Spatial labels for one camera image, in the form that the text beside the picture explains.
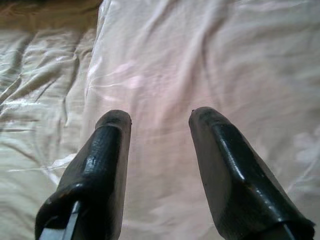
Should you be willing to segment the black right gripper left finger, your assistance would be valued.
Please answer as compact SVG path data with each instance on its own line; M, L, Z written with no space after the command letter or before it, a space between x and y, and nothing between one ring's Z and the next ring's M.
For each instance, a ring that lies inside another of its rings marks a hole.
M110 110L65 169L35 220L37 240L117 240L127 182L132 120Z

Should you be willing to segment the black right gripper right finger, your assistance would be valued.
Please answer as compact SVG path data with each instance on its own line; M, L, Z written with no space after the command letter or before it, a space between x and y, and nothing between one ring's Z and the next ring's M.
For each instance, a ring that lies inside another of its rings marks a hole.
M211 107L190 132L209 210L225 240L312 240L315 225L290 200L243 134Z

